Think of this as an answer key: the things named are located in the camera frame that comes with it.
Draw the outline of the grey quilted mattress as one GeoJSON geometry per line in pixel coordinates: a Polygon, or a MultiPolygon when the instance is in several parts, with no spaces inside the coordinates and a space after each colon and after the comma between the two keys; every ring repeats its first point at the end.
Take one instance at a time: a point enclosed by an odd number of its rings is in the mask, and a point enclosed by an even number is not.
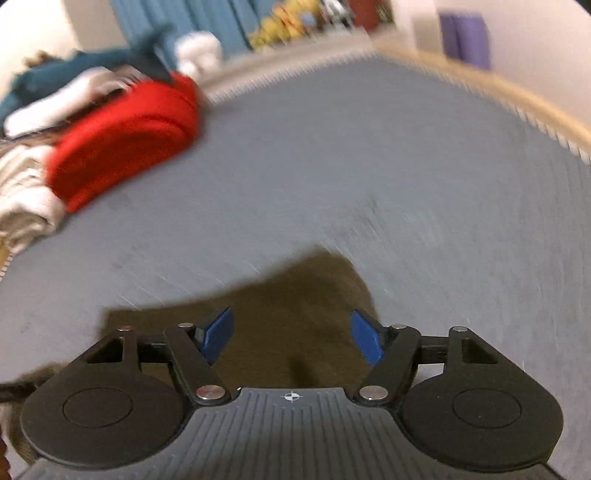
{"type": "Polygon", "coordinates": [[[19,255],[1,377],[65,363],[111,308],[214,296],[311,251],[351,261],[374,314],[464,325],[559,400],[552,458],[590,475],[590,169],[493,102],[379,58],[214,106],[204,138],[19,255]]]}

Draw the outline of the cream folded towel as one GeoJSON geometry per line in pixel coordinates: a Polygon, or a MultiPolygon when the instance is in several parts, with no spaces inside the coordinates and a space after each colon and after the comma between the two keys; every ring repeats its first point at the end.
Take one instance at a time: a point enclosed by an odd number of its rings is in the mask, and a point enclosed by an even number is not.
{"type": "Polygon", "coordinates": [[[18,145],[1,155],[1,240],[16,256],[52,235],[66,216],[65,204],[46,184],[50,145],[18,145]]]}

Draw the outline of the red folded blanket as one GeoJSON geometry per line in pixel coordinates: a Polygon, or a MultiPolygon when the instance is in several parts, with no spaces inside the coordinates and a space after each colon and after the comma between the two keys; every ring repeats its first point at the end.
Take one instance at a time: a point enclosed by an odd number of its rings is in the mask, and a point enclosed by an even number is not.
{"type": "Polygon", "coordinates": [[[197,84],[142,81],[74,123],[46,164],[46,184],[73,214],[111,188],[188,149],[202,131],[197,84]]]}

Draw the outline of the blue shark plush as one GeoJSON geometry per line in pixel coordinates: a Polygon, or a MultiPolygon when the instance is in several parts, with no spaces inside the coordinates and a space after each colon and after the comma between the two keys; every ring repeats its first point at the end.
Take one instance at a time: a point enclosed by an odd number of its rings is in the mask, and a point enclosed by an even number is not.
{"type": "Polygon", "coordinates": [[[171,30],[170,24],[163,24],[127,48],[77,51],[68,59],[53,60],[15,75],[1,101],[1,123],[16,110],[55,93],[87,70],[114,71],[131,66],[149,79],[171,83],[171,74],[156,52],[171,30]]]}

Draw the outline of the white plush toy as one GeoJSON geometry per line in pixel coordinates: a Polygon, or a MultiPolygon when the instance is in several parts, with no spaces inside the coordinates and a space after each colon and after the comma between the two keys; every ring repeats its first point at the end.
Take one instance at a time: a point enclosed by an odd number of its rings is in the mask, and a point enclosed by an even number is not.
{"type": "Polygon", "coordinates": [[[221,69],[221,42],[207,31],[193,31],[181,36],[174,44],[176,70],[198,82],[202,77],[221,69]]]}

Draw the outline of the purple yoga mat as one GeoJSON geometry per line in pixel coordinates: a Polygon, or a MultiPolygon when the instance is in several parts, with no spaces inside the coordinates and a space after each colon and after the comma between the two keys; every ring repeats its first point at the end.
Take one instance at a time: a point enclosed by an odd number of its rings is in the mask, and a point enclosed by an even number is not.
{"type": "Polygon", "coordinates": [[[440,13],[444,53],[481,70],[491,69],[489,32],[485,20],[473,13],[440,13]]]}

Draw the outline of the brown plush toy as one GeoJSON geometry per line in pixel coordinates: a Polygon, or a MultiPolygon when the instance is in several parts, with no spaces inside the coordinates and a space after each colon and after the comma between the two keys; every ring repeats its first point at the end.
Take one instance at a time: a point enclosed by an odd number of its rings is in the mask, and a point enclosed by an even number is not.
{"type": "Polygon", "coordinates": [[[41,66],[41,65],[44,65],[47,63],[51,63],[51,62],[56,62],[56,61],[61,61],[61,58],[56,57],[44,50],[38,50],[32,56],[26,57],[22,61],[22,64],[27,69],[33,69],[38,66],[41,66]]]}

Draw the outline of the blue curtain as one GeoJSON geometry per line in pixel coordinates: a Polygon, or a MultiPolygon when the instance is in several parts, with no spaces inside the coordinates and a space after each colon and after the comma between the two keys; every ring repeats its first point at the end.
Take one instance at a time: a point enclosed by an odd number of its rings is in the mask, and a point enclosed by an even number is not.
{"type": "Polygon", "coordinates": [[[161,52],[174,56],[174,43],[192,31],[211,32],[226,57],[249,51],[249,34],[270,14],[271,0],[121,0],[111,6],[128,41],[168,25],[161,52]]]}

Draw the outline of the dark red cushion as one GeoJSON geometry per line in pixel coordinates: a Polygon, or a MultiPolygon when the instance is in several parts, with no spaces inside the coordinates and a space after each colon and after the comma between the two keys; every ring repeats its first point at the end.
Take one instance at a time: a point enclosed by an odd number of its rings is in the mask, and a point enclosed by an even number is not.
{"type": "Polygon", "coordinates": [[[393,22],[391,4],[386,0],[349,0],[356,27],[373,32],[393,22]]]}

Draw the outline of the yellow bear plush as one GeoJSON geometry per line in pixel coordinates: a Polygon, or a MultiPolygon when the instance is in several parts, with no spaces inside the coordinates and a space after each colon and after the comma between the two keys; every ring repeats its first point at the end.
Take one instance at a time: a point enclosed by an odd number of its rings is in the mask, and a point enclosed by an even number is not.
{"type": "Polygon", "coordinates": [[[259,22],[259,28],[247,36],[252,50],[307,37],[318,29],[321,19],[320,1],[290,0],[276,3],[270,14],[259,22]]]}

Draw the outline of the wooden bed frame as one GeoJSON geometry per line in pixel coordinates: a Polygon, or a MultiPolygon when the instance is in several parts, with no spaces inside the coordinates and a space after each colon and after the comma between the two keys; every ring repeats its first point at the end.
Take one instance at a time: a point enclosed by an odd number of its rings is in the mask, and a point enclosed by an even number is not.
{"type": "Polygon", "coordinates": [[[373,45],[377,53],[389,60],[496,102],[558,142],[585,165],[590,164],[590,128],[551,102],[499,75],[478,70],[440,54],[412,50],[386,38],[374,38],[373,45]]]}

